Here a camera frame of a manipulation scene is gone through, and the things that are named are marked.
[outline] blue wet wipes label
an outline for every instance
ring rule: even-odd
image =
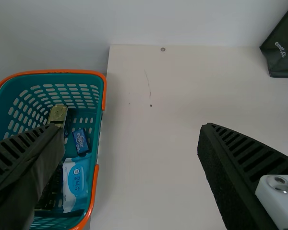
[[[88,180],[91,154],[85,157],[66,158],[63,164],[64,213],[85,209],[88,199]]]
[[[76,130],[72,133],[73,139],[76,144],[76,149],[78,155],[83,155],[89,151],[89,147],[85,138],[84,129]]]

